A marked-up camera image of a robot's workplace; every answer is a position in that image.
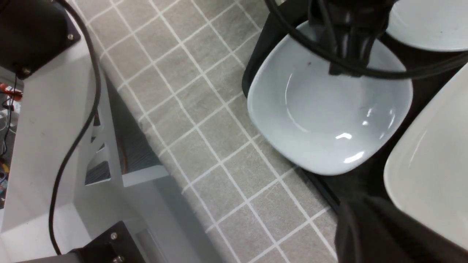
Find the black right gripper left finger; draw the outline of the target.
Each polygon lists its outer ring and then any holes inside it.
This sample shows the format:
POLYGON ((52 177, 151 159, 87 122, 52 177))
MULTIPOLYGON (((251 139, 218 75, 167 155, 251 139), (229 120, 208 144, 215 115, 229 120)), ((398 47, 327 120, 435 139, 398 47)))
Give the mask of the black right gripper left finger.
POLYGON ((327 55, 329 75, 369 76, 371 50, 388 26, 391 8, 390 0, 310 0, 307 19, 319 33, 307 39, 307 48, 327 55))

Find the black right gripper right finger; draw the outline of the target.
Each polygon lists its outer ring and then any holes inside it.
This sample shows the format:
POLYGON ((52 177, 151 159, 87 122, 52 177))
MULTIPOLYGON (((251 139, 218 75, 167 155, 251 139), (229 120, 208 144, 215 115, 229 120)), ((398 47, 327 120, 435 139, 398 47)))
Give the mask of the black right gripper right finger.
POLYGON ((377 197, 341 201, 335 248, 340 263, 466 263, 465 249, 377 197))

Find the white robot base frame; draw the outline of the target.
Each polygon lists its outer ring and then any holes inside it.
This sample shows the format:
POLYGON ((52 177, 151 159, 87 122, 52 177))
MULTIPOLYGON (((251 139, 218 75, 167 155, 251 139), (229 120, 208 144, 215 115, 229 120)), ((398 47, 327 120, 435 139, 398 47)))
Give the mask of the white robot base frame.
POLYGON ((143 134, 124 140, 131 171, 122 174, 105 77, 95 78, 95 55, 86 43, 54 59, 26 80, 13 150, 7 201, 2 210, 1 262, 77 262, 79 248, 111 243, 112 263, 167 263, 150 224, 146 201, 160 201, 157 180, 168 173, 143 134), (101 127, 88 127, 70 157, 57 190, 50 240, 53 185, 64 156, 93 110, 101 85, 101 127))

